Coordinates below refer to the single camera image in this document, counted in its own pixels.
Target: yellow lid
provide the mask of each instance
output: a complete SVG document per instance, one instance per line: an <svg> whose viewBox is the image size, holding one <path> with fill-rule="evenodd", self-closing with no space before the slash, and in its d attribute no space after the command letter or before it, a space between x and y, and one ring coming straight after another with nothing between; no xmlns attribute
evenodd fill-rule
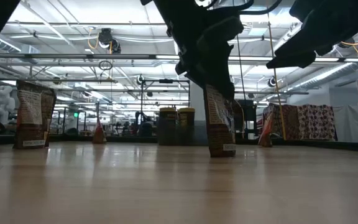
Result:
<svg viewBox="0 0 358 224"><path fill-rule="evenodd" d="M196 110L194 108L180 108L178 110L179 113L183 113L183 112L196 112Z"/></svg>
<svg viewBox="0 0 358 224"><path fill-rule="evenodd" d="M160 108L160 112L176 112L175 108Z"/></svg>

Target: white curtain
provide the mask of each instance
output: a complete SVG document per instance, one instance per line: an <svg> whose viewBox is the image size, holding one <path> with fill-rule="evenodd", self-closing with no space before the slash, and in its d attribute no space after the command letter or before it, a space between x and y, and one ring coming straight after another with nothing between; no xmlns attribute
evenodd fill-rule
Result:
<svg viewBox="0 0 358 224"><path fill-rule="evenodd" d="M334 106L335 128L339 142L358 142L358 106Z"/></svg>

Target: ceiling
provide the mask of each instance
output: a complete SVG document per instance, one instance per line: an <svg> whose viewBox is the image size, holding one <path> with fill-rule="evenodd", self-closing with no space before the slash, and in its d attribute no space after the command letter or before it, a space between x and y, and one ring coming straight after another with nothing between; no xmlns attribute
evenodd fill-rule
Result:
<svg viewBox="0 0 358 224"><path fill-rule="evenodd" d="M91 47L96 44L97 32L103 27L112 29L113 37L116 37L121 45L122 54L160 54L176 55L174 41L167 37L166 26L163 24L157 8L154 3L142 6L139 0L30 0L27 1L30 11L23 5L18 5L9 22L3 28L0 39L9 44L23 49L23 46L31 46L41 54L107 54L106 49L98 46L96 49ZM205 0L199 4L208 4ZM257 7L265 7L266 1L255 1ZM300 26L297 19L291 17L288 13L293 1L283 1L283 3L270 15L272 24L273 45L278 44L282 39L289 38L296 26ZM48 22L53 29L47 27L42 20ZM267 29L268 18L263 16L242 16L241 20L245 30L239 35L239 43L236 40L230 42L234 45L232 56L269 56L271 57L271 48L269 30ZM68 39L70 45L64 41L57 33ZM337 48L331 54L325 57L355 57L356 51L353 48ZM57 62L76 62L82 63L83 60L52 60L38 59L39 62L57 63ZM160 78L169 78L173 80L186 80L182 75L178 76L175 72L176 60L110 60L113 69L105 71L102 78L112 77L117 80L113 84L116 89L133 90L139 88L136 86L136 78L143 74L147 79L158 80ZM18 66L23 61L18 59L0 59L0 65L14 69L19 72L19 76L28 78L30 67ZM277 78L282 80L281 87L292 84L293 82L315 72L324 66L313 65L305 69L300 68L279 68L277 69ZM32 74L37 73L37 78L69 78L92 80L95 77L100 78L102 70L97 66L33 66ZM268 70L261 63L259 66L254 63L242 64L231 63L229 72L234 79L236 88L242 88L241 73L244 77L244 88L247 91L266 90L267 80L273 77L273 70ZM68 83L63 82L59 86L47 83L55 88L70 88ZM87 88L105 89L110 83L86 83ZM188 88L187 83L182 86L177 83L156 84L150 87L151 90L183 90ZM134 96L139 94L112 93L106 91L100 92L102 95L111 98L114 101L133 101L137 102ZM64 96L70 96L71 93L64 92ZM158 99L185 99L187 93L156 93L152 97Z"/></svg>

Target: table surface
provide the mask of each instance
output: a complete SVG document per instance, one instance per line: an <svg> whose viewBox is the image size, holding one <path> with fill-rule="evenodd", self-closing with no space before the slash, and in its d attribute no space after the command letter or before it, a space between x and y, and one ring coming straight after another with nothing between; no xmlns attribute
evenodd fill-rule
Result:
<svg viewBox="0 0 358 224"><path fill-rule="evenodd" d="M358 152L0 146L0 223L358 223Z"/></svg>

